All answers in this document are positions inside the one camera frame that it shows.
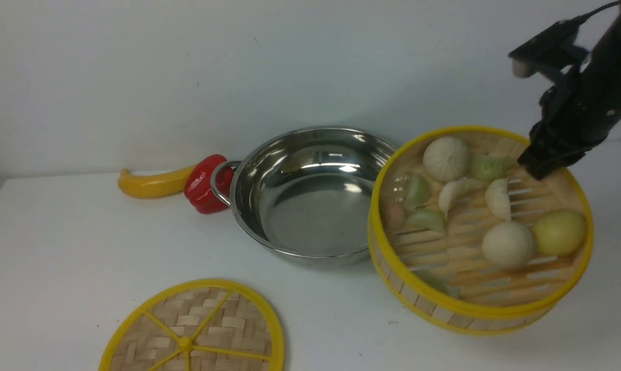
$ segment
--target pot handle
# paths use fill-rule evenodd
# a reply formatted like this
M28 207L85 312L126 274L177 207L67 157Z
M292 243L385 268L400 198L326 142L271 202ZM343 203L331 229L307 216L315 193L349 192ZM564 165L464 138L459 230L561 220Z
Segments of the pot handle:
M216 187L216 176L219 175L219 172L221 172L223 169L225 169L226 167L237 167L239 166L239 164L241 164L241 161L226 161L223 162L223 164L219 164L217 167L214 168L214 171L212 172L212 175L209 176L209 188L212 189L212 193L214 193L214 195L221 200L221 202L223 202L224 204L230 206L230 197L228 197L227 195L224 195L223 193L221 193L221 191L219 191L218 187Z

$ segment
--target cable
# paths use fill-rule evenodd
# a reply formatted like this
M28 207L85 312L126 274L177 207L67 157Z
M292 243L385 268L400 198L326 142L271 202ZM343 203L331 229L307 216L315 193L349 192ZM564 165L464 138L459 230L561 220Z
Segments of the cable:
M608 3L605 5L602 5L600 7L598 7L595 10L592 10L589 13L583 14L583 15L579 15L574 19L578 19L579 21L581 21L581 24L585 23L588 19L590 19L593 15L597 14L598 12L603 12L603 10L606 9L610 9L612 7L616 7L617 5L619 5L619 2L612 2L612 3Z

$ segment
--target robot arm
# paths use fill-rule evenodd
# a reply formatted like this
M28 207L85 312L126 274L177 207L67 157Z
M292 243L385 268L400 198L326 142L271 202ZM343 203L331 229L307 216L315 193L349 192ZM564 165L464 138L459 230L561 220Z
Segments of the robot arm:
M620 5L619 16L588 52L574 45L578 28L593 14ZM517 77L541 73L553 82L539 104L542 119L518 163L535 179L575 164L602 143L621 120L621 1L560 21L510 52ZM561 70L570 66L567 73Z

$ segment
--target white wall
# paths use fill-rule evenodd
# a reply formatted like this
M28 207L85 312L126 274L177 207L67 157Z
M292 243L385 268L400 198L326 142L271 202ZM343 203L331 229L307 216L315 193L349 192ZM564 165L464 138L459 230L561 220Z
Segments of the white wall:
M240 158L321 123L400 142L459 124L525 134L548 83L513 78L507 53L600 4L0 0L0 175Z

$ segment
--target white table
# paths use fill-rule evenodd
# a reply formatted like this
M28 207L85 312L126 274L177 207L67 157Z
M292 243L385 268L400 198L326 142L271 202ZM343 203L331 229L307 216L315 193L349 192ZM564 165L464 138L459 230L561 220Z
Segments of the white table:
M0 369L95 370L120 322L186 280L244 282L279 312L287 369L621 370L621 143L574 167L595 216L581 283L512 335L470 338L404 309L369 264L273 256L225 212L135 200L117 174L11 179L0 192Z

